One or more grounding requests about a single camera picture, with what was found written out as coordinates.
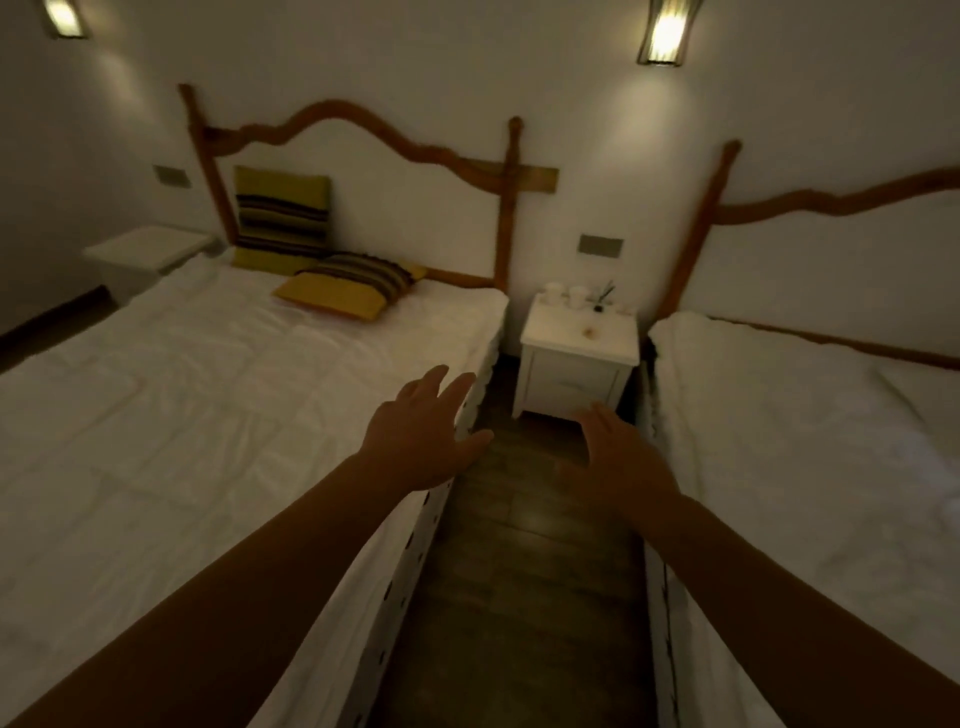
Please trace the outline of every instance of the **light fixture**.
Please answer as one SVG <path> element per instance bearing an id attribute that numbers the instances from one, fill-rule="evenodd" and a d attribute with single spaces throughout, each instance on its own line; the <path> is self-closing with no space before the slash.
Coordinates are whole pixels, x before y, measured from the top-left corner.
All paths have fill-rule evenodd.
<path id="1" fill-rule="evenodd" d="M 650 22 L 637 63 L 681 65 L 701 0 L 650 0 Z"/>
<path id="2" fill-rule="evenodd" d="M 47 32 L 58 38 L 85 38 L 86 27 L 74 0 L 37 0 Z"/>

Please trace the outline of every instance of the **light switch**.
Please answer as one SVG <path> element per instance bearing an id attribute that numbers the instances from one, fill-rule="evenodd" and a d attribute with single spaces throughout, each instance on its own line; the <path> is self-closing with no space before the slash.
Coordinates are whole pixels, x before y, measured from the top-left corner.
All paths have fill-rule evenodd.
<path id="1" fill-rule="evenodd" d="M 185 169 L 178 167 L 164 167 L 162 164 L 154 165 L 154 174 L 160 184 L 166 184 L 168 187 L 181 187 L 189 189 L 193 186 L 190 178 L 187 177 Z"/>
<path id="2" fill-rule="evenodd" d="M 600 237 L 599 235 L 581 235 L 577 251 L 587 255 L 602 257 L 620 257 L 623 250 L 622 237 Z"/>

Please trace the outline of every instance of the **white mattress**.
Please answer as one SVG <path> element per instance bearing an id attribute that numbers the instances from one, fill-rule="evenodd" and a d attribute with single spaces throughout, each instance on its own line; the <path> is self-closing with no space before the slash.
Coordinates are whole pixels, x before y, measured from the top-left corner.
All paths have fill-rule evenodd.
<path id="1" fill-rule="evenodd" d="M 0 724 L 356 451 L 405 381 L 476 371 L 507 304 L 425 280 L 359 324 L 272 299 L 281 280 L 199 256 L 0 376 Z M 336 721 L 422 501 L 366 544 L 254 725 Z"/>
<path id="2" fill-rule="evenodd" d="M 960 473 L 875 361 L 689 313 L 651 338 L 662 436 L 682 490 L 960 681 Z M 671 587 L 671 607 L 676 597 Z M 683 715 L 690 696 L 680 695 L 682 725 L 781 726 L 687 600 L 671 609 L 689 649 L 674 662 L 692 665 L 678 690 L 692 683 L 697 714 Z"/>

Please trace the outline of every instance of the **white cup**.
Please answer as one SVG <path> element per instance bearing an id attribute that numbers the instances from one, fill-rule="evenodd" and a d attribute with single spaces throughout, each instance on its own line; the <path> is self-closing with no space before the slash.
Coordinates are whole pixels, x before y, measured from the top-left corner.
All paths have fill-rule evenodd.
<path id="1" fill-rule="evenodd" d="M 565 290 L 562 283 L 547 283 L 543 288 L 543 302 L 547 305 L 560 305 L 564 302 Z"/>
<path id="2" fill-rule="evenodd" d="M 567 304 L 570 308 L 583 308 L 587 305 L 587 296 L 590 295 L 590 289 L 585 285 L 575 285 L 570 289 L 570 298 Z"/>

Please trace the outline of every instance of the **bed frame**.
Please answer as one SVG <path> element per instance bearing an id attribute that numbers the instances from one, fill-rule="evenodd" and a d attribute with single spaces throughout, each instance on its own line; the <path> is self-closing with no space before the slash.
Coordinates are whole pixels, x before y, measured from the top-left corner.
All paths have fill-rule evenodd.
<path id="1" fill-rule="evenodd" d="M 960 190 L 960 167 L 942 167 L 892 182 L 878 184 L 848 195 L 833 195 L 829 192 L 814 189 L 800 189 L 755 203 L 722 205 L 720 201 L 724 189 L 727 187 L 730 171 L 742 149 L 743 143 L 738 139 L 728 141 L 724 145 L 720 163 L 710 178 L 707 192 L 697 207 L 680 259 L 674 267 L 666 293 L 660 301 L 657 321 L 665 319 L 680 308 L 681 297 L 690 281 L 690 276 L 693 275 L 693 269 L 701 251 L 704 249 L 704 244 L 707 242 L 710 229 L 714 225 L 747 225 L 800 210 L 817 212 L 832 217 L 845 217 L 909 200 L 912 197 L 951 189 Z M 789 328 L 767 326 L 754 322 L 733 321 L 732 323 L 747 324 L 768 331 L 790 333 L 818 344 L 843 344 L 868 354 L 960 370 L 960 358 L 943 354 L 900 349 L 883 344 L 845 339 L 812 331 L 797 331 Z"/>
<path id="2" fill-rule="evenodd" d="M 341 119 L 355 124 L 373 134 L 404 159 L 420 164 L 439 164 L 470 186 L 500 198 L 493 277 L 483 278 L 431 268 L 427 277 L 432 280 L 463 288 L 498 288 L 506 293 L 510 275 L 510 255 L 514 242 L 517 193 L 552 194 L 557 190 L 560 170 L 520 164 L 520 134 L 523 132 L 523 120 L 519 116 L 512 118 L 508 124 L 510 142 L 507 155 L 501 163 L 467 159 L 446 147 L 417 144 L 372 111 L 338 99 L 311 104 L 297 111 L 278 126 L 247 124 L 239 129 L 211 127 L 206 123 L 206 117 L 201 111 L 194 86 L 180 84 L 178 89 L 186 106 L 190 138 L 193 140 L 197 159 L 200 161 L 210 190 L 210 197 L 213 199 L 230 245 L 236 243 L 237 221 L 223 177 L 217 167 L 217 157 L 234 155 L 255 141 L 275 147 L 282 146 L 314 124 L 327 119 Z"/>

